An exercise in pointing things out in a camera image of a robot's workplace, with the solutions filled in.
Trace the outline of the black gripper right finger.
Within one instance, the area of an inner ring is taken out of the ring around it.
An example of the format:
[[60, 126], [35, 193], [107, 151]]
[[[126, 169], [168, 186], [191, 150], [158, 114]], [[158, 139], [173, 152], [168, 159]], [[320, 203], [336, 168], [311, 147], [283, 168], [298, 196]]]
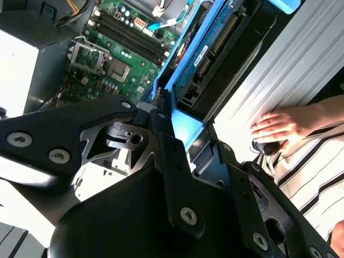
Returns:
[[224, 189], [234, 203], [243, 257], [335, 257], [277, 185], [254, 162], [237, 162], [233, 149], [208, 126], [210, 147], [228, 174]]

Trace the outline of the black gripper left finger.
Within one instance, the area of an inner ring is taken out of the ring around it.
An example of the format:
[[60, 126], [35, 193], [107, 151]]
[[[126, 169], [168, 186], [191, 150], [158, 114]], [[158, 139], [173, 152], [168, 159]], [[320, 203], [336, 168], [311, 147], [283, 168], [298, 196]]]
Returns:
[[63, 192], [83, 165], [116, 149], [134, 153], [133, 173], [162, 174], [166, 226], [200, 238], [204, 221], [189, 195], [193, 184], [184, 145], [175, 138], [165, 106], [143, 111], [111, 95], [3, 120], [1, 178]]

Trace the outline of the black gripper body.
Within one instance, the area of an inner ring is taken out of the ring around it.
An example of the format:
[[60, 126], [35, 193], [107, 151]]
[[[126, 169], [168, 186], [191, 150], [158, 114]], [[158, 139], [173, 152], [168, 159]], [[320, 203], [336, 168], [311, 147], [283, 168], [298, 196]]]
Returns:
[[194, 179], [205, 231], [195, 240], [168, 223], [162, 176], [146, 169], [71, 208], [59, 221], [50, 257], [254, 257], [229, 195]]

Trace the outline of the person right hand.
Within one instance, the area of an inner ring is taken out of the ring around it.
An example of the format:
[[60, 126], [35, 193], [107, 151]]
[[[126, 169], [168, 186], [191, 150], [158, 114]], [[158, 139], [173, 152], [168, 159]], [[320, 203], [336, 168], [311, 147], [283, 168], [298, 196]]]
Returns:
[[292, 107], [264, 114], [250, 128], [259, 143], [299, 140], [312, 131], [312, 118], [307, 106]]

